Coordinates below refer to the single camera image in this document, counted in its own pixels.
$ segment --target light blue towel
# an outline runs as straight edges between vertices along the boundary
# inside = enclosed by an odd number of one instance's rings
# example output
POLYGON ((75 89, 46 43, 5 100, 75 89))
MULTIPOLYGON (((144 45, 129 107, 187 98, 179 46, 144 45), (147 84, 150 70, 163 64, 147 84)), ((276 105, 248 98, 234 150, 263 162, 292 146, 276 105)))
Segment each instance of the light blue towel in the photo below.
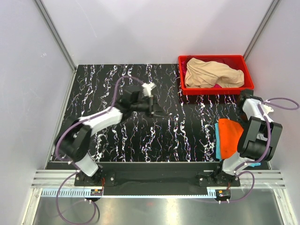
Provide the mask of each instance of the light blue towel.
MULTIPOLYGON (((216 158, 221 161, 222 158, 221 158, 220 134, 219 134, 219 125, 218 125, 218 123, 215 124, 215 131, 216 131, 216 158)), ((249 166, 255 167, 257 165, 261 165, 261 163, 252 163, 249 166)))

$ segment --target black marble tabletop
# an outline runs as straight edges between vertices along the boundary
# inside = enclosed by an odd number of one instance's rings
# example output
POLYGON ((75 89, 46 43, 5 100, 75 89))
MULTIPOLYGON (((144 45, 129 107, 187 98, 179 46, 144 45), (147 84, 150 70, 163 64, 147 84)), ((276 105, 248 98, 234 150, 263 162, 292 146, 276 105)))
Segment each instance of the black marble tabletop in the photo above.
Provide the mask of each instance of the black marble tabletop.
MULTIPOLYGON (((96 162, 215 161, 214 124, 219 118, 237 120, 237 96, 182 95, 177 64, 80 65, 64 120, 109 107, 116 81, 125 75, 154 82, 158 102, 169 117, 151 119, 135 112, 127 121, 98 132, 89 150, 96 162)), ((123 79, 119 93, 132 84, 137 83, 123 79)))

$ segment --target tan cloth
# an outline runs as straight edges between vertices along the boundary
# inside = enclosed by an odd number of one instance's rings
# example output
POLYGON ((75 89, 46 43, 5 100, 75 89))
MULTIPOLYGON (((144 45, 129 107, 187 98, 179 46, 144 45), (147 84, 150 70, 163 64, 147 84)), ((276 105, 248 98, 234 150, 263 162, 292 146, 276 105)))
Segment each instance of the tan cloth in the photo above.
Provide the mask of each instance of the tan cloth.
POLYGON ((241 87, 244 85, 244 73, 220 62, 203 62, 192 58, 187 63, 187 88, 212 88, 216 84, 222 88, 241 87))

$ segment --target orange cloth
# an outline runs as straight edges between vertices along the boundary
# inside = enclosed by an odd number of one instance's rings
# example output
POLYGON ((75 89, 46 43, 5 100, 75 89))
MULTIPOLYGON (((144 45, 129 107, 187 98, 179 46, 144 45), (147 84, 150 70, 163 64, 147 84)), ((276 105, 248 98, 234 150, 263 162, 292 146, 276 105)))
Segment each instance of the orange cloth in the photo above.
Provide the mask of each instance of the orange cloth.
POLYGON ((221 158, 226 159, 237 151, 239 139, 244 129, 239 123, 229 119, 219 119, 218 125, 221 158))

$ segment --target white panel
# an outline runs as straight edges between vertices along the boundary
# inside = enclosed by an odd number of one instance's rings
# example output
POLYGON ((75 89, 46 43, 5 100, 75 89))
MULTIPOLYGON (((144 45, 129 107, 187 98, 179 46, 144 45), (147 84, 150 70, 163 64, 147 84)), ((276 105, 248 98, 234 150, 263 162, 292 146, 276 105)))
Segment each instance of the white panel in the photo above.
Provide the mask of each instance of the white panel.
MULTIPOLYGON (((250 54, 247 64, 256 86, 255 95, 264 99, 288 97, 300 103, 299 11, 299 0, 283 0, 250 54)), ((274 111, 270 117, 283 125, 283 131, 271 162, 281 170, 300 221, 300 195, 296 194, 300 186, 300 110, 274 107, 274 111)))
POLYGON ((71 70, 34 1, 0 1, 1 224, 19 225, 71 70))
POLYGON ((43 0, 75 63, 244 54, 271 0, 43 0))

